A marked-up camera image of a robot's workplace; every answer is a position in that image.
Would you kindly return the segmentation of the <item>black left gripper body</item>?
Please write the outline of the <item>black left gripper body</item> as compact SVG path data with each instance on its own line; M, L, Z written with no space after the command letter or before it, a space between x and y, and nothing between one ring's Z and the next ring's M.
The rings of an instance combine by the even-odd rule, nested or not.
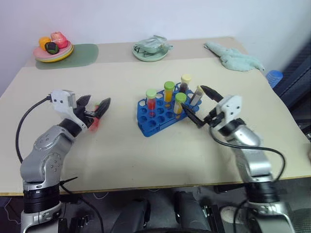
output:
M94 118L96 117L96 111L87 111L83 105L76 105L74 108L74 114L84 123L93 124Z

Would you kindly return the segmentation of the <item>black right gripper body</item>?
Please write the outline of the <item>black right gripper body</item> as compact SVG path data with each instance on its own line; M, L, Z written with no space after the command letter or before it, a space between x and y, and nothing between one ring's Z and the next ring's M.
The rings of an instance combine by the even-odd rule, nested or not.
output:
M210 127L215 127L221 123L224 118L224 113L217 113L217 109L213 108L209 114L204 118L204 122L208 124Z

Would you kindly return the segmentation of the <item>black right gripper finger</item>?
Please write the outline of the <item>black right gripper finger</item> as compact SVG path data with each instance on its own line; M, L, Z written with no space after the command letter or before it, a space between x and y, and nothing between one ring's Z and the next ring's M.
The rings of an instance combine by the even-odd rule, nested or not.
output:
M215 91L214 89L205 86L205 85L201 85L200 86L201 89L203 90L203 92L211 99L214 101L221 101L223 99L223 96L220 95L217 91Z
M201 120L195 115L195 112L189 108L186 104L182 104L183 111L188 116L188 118L198 127L201 128L206 124L205 120Z

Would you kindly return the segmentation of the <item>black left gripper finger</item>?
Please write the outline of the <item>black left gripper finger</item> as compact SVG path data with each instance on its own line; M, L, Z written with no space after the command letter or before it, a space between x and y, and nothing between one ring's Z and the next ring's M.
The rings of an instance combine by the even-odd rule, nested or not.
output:
M81 96L78 100L77 100L77 107L86 107L89 100L91 98L91 95L84 95Z
M101 119L110 106L111 98L106 98L98 105L95 111L95 117Z

